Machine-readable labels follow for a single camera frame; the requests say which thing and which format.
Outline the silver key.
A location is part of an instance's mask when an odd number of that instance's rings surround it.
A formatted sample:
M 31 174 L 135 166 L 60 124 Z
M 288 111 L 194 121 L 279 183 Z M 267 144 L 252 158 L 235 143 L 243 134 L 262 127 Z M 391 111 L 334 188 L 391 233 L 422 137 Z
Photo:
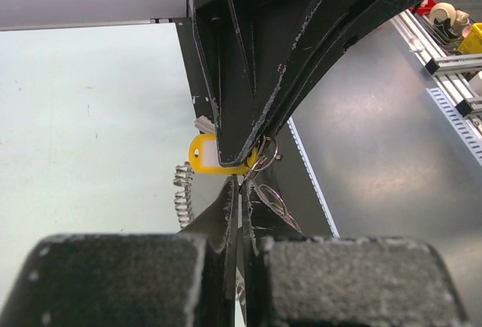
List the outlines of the silver key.
M 201 115 L 194 121 L 194 126 L 204 134 L 216 133 L 215 125 L 204 115 Z

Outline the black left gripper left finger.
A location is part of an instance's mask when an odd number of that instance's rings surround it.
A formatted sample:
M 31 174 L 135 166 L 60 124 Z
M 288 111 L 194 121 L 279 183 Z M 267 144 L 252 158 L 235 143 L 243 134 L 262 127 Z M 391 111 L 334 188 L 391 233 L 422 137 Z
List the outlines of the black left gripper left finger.
M 54 234 L 28 254 L 3 326 L 232 326 L 238 181 L 175 234 Z

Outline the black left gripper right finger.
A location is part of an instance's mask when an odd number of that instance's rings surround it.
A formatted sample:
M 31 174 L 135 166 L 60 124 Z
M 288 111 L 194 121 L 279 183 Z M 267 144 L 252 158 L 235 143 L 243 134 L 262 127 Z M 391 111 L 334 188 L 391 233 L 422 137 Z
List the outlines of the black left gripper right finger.
M 470 325 L 431 245 L 304 235 L 250 181 L 241 200 L 247 325 Z

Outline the yellow key tag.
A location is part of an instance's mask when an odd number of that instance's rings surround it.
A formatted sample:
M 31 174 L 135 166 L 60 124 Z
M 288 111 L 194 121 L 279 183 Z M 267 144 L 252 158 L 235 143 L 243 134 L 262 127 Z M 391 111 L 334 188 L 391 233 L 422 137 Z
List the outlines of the yellow key tag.
M 244 175 L 253 167 L 258 157 L 254 148 L 247 160 L 237 167 L 223 167 L 218 160 L 218 145 L 215 134 L 200 134 L 190 144 L 188 161 L 195 173 L 212 175 Z

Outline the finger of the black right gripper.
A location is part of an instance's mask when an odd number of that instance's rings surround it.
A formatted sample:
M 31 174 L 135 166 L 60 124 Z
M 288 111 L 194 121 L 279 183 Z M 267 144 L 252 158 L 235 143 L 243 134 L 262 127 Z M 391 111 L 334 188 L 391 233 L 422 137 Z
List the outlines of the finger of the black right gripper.
M 222 166 L 243 164 L 267 133 L 286 54 L 311 1 L 194 0 L 194 42 Z
M 298 0 L 253 29 L 257 75 L 250 142 L 272 136 L 357 41 L 422 0 Z

